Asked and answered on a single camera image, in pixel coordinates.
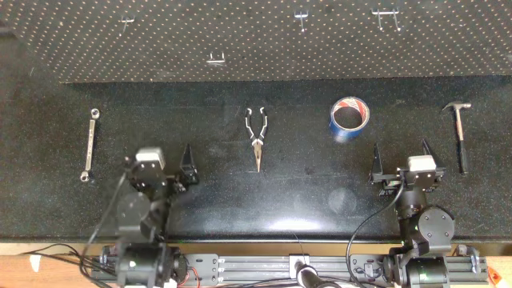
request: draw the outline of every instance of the hammer handle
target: hammer handle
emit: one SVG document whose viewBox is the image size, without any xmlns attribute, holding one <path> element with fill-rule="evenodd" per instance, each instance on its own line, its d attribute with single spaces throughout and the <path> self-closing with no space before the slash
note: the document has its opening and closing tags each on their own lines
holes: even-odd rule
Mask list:
<svg viewBox="0 0 512 288">
<path fill-rule="evenodd" d="M 467 159 L 467 153 L 466 148 L 464 147 L 464 140 L 459 141 L 458 143 L 458 155 L 460 157 L 461 161 L 461 173 L 464 175 L 467 175 L 470 170 L 468 168 L 468 159 Z"/>
</svg>

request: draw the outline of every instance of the hammer head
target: hammer head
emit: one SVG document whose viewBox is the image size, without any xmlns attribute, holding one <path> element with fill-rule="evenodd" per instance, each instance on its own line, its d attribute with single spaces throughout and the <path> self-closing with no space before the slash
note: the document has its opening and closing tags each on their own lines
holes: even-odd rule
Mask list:
<svg viewBox="0 0 512 288">
<path fill-rule="evenodd" d="M 462 108 L 471 108 L 471 103 L 462 103 L 460 101 L 453 101 L 453 102 L 446 104 L 446 106 L 442 109 L 444 110 L 448 107 L 453 107 L 454 110 L 460 110 Z"/>
</svg>

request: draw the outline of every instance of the pliers handle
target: pliers handle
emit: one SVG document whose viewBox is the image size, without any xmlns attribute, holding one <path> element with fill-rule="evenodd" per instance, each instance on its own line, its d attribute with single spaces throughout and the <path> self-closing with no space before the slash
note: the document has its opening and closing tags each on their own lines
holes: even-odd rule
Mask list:
<svg viewBox="0 0 512 288">
<path fill-rule="evenodd" d="M 256 135 L 254 134 L 253 130 L 250 127 L 250 116 L 252 115 L 253 111 L 250 108 L 247 108 L 247 112 L 246 112 L 246 128 L 247 128 L 247 133 L 249 133 L 250 142 L 251 142 L 252 146 L 254 146 L 256 143 L 263 145 L 263 139 L 265 138 L 266 129 L 268 127 L 268 121 L 266 118 L 266 113 L 265 113 L 264 107 L 260 108 L 259 112 L 263 116 L 263 127 L 262 127 L 262 131 L 259 133 L 259 136 L 257 138 L 256 138 Z"/>
</svg>

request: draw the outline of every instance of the pliers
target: pliers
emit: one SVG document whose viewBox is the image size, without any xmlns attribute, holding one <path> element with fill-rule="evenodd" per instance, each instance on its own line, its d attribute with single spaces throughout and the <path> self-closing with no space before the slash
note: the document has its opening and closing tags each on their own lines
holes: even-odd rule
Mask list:
<svg viewBox="0 0 512 288">
<path fill-rule="evenodd" d="M 252 115 L 253 111 L 250 108 L 247 108 L 247 112 L 246 112 L 246 128 L 247 128 L 247 132 L 249 133 L 251 145 L 254 147 L 254 156 L 256 157 L 256 167 L 258 168 L 258 172 L 259 172 L 260 166 L 262 164 L 263 139 L 265 138 L 266 129 L 268 127 L 268 121 L 266 119 L 266 113 L 264 111 L 264 107 L 260 108 L 259 112 L 263 116 L 263 127 L 262 127 L 262 131 L 259 133 L 259 136 L 257 138 L 254 135 L 253 130 L 250 128 L 250 116 Z"/>
</svg>

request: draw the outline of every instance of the orange object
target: orange object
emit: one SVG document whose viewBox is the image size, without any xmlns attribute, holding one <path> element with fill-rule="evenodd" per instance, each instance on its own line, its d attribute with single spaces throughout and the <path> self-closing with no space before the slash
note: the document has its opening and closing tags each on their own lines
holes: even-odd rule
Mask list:
<svg viewBox="0 0 512 288">
<path fill-rule="evenodd" d="M 495 286 L 498 286 L 499 282 L 502 280 L 502 276 L 500 276 L 498 272 L 496 272 L 496 270 L 492 269 L 491 267 L 487 267 L 487 269 L 489 271 L 488 273 L 490 280 Z"/>
</svg>

